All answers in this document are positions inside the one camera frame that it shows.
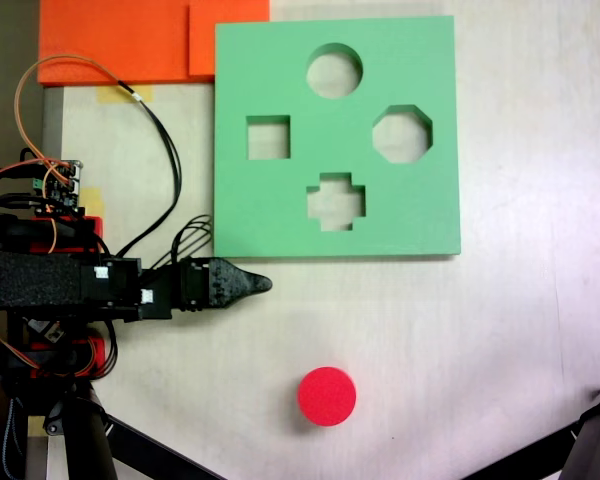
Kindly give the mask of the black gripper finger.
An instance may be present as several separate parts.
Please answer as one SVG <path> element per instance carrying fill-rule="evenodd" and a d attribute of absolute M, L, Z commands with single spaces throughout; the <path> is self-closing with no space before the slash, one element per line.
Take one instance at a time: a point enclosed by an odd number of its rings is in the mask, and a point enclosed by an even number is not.
<path fill-rule="evenodd" d="M 234 303 L 272 289 L 272 281 L 263 275 L 242 270 L 222 258 L 211 258 L 209 269 L 210 308 L 228 308 Z"/>

